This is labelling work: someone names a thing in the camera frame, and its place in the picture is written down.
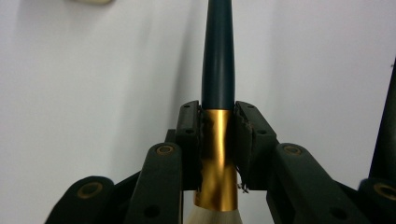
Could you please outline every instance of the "brush bristles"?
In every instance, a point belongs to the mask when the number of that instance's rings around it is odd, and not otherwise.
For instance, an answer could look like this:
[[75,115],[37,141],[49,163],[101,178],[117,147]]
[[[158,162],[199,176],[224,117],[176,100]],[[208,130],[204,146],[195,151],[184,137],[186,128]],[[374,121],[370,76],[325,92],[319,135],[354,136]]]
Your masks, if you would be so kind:
[[218,212],[194,206],[187,224],[242,224],[239,210]]

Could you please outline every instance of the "paintbrush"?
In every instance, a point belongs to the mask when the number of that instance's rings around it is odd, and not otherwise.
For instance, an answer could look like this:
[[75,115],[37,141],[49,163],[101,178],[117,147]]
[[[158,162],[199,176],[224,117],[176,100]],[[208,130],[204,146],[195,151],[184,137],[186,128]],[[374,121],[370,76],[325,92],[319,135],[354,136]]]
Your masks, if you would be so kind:
[[209,0],[202,77],[203,182],[195,191],[187,223],[242,223],[228,141],[235,89],[231,0]]

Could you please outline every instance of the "white surface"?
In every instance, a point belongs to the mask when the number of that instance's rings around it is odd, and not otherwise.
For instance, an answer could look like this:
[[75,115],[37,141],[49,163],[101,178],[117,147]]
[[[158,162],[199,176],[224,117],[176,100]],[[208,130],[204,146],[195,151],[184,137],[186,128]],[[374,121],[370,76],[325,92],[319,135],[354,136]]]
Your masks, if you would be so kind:
[[[43,223],[77,180],[140,170],[178,108],[200,99],[206,5],[0,0],[1,223]],[[395,8],[233,2],[236,99],[352,188],[369,172]],[[272,222],[264,192],[241,194],[240,211],[245,223]]]

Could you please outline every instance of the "paintbrush handle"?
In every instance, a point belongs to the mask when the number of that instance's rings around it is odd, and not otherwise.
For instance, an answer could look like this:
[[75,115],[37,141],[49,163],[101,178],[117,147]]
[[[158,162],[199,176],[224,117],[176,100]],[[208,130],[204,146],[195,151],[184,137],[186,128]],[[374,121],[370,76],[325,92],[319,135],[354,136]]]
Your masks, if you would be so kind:
[[232,110],[234,90],[231,0],[209,0],[202,75],[202,108]]

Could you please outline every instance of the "gold ferrule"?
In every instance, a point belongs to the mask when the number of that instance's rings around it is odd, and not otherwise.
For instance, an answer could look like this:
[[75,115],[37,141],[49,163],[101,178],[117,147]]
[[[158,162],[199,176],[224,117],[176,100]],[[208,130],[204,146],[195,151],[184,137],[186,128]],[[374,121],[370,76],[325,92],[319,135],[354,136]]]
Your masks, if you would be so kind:
[[231,110],[206,110],[203,118],[202,187],[195,204],[214,211],[233,211],[237,206],[236,170],[227,147]]

